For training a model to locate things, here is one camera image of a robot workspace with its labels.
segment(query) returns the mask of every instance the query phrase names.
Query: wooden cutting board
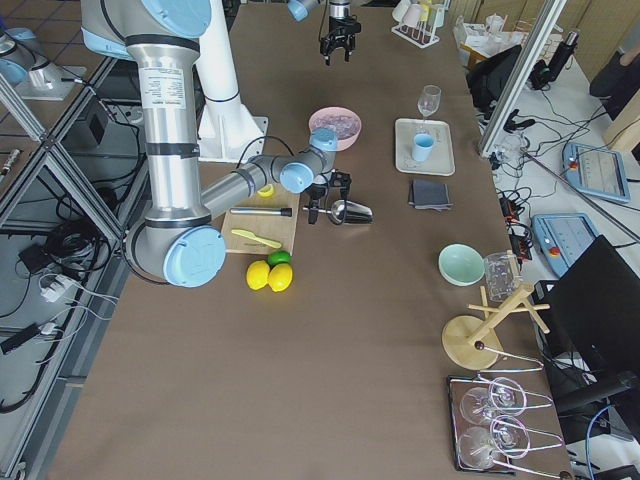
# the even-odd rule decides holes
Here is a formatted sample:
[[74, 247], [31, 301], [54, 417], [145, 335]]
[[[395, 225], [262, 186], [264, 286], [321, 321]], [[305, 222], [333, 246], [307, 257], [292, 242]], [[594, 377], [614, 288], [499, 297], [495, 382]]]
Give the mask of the wooden cutting board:
[[[222, 223], [222, 236], [227, 245], [227, 252], [268, 255], [276, 250], [286, 250], [293, 254], [293, 240], [296, 235], [300, 195], [285, 190], [279, 184], [274, 184], [274, 187], [275, 193], [269, 198], [254, 195], [236, 206], [263, 208], [289, 207], [293, 211], [292, 216], [233, 215], [227, 212]], [[282, 248], [271, 248], [255, 240], [234, 235], [231, 233], [233, 228], [242, 228], [255, 233], [259, 237], [277, 240], [282, 243]]]

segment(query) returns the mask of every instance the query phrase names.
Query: gray napkin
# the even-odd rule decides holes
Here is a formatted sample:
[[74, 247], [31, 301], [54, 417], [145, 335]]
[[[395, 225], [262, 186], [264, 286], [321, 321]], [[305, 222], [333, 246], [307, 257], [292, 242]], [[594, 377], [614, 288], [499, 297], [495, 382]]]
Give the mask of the gray napkin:
[[449, 189], [444, 183], [432, 180], [413, 180], [409, 191], [409, 205], [420, 210], [450, 210]]

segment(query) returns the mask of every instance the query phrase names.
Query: mint green bowl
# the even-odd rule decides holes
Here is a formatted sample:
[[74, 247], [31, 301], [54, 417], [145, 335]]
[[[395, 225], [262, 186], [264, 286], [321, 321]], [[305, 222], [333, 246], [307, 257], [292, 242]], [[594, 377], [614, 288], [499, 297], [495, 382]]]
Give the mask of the mint green bowl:
[[442, 249], [438, 268], [447, 282], [459, 287], [473, 285], [484, 277], [484, 260], [480, 254], [460, 243]]

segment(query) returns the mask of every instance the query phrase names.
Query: pink bowl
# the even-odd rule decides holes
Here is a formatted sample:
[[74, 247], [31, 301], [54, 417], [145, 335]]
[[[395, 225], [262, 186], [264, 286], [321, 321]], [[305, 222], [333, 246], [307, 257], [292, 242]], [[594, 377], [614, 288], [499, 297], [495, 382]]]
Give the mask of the pink bowl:
[[309, 118], [309, 130], [329, 128], [338, 135], [338, 151], [346, 150], [355, 143], [362, 129], [360, 117], [342, 107], [327, 107], [318, 110]]

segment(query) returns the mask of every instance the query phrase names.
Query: lemon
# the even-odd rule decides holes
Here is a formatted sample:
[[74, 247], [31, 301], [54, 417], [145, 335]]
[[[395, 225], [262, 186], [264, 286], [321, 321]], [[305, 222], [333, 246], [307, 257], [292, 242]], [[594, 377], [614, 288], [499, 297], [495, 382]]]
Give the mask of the lemon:
[[278, 250], [269, 254], [267, 257], [267, 263], [272, 267], [279, 265], [280, 263], [291, 263], [291, 255], [284, 250]]
[[247, 268], [247, 285], [251, 290], [260, 290], [269, 279], [269, 264], [264, 260], [257, 260]]
[[293, 269], [288, 263], [280, 263], [269, 273], [269, 286], [274, 292], [282, 292], [289, 288], [293, 281]]
[[262, 198], [269, 198], [271, 195], [275, 193], [275, 191], [276, 189], [274, 188], [274, 186], [271, 183], [269, 183], [264, 187], [262, 187], [260, 190], [258, 190], [258, 196]]

